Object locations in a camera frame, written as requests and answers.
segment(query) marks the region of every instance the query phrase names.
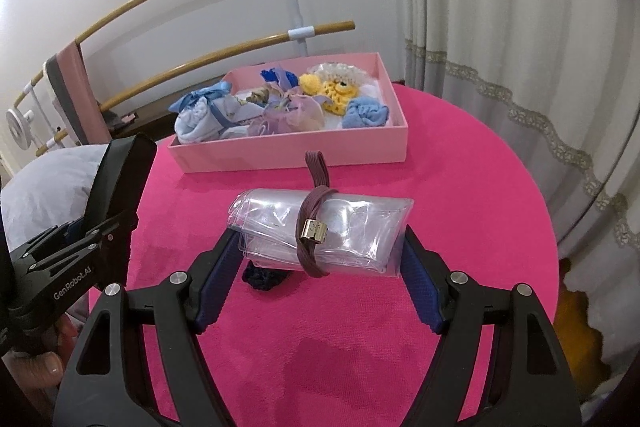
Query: gold metal clasp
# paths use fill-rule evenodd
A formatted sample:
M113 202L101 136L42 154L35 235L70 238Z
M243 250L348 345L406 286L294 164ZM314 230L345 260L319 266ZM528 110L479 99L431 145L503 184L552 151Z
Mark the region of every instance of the gold metal clasp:
M302 228L300 239L310 239L314 243L324 243L326 231L327 227L322 221L307 219L305 221L305 226Z

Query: white pillow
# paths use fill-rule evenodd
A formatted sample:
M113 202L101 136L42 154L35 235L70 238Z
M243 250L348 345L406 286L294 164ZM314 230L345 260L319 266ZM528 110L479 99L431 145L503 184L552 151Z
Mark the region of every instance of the white pillow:
M104 144L57 149L14 176L0 192L10 251L43 230L82 217L106 150Z

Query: human hand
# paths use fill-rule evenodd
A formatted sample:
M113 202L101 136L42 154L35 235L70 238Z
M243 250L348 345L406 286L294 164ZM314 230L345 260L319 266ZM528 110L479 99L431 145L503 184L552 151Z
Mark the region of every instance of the human hand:
M66 314L56 321L54 327L58 336L58 352L50 351L36 357L4 357L9 372L22 392L47 417L51 416L53 407L44 390L60 384L78 339L78 330Z

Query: brown elastic strap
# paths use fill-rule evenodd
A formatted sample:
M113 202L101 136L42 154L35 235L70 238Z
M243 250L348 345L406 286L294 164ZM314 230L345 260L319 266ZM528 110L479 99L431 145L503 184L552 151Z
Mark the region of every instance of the brown elastic strap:
M326 169L326 163L324 163L324 156L322 156L320 151L306 152L305 162L309 168L309 172L311 172L315 188L306 195L306 198L300 205L298 220L296 222L296 243L298 245L296 253L304 271L310 277L319 279L329 274L322 270L316 263L314 256L316 244L309 239L300 239L300 236L302 235L305 221L307 219L316 219L322 202L331 194L337 192L337 190L335 188L329 188L329 172Z

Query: clear plastic pouch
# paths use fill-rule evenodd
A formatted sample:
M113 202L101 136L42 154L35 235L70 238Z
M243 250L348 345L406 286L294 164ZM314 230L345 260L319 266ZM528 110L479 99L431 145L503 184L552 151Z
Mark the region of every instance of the clear plastic pouch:
M228 226L242 232L240 248L256 266L302 270L296 221L308 191L254 188L229 207ZM332 194L316 219L327 225L316 262L329 273L399 274L406 220L414 200Z

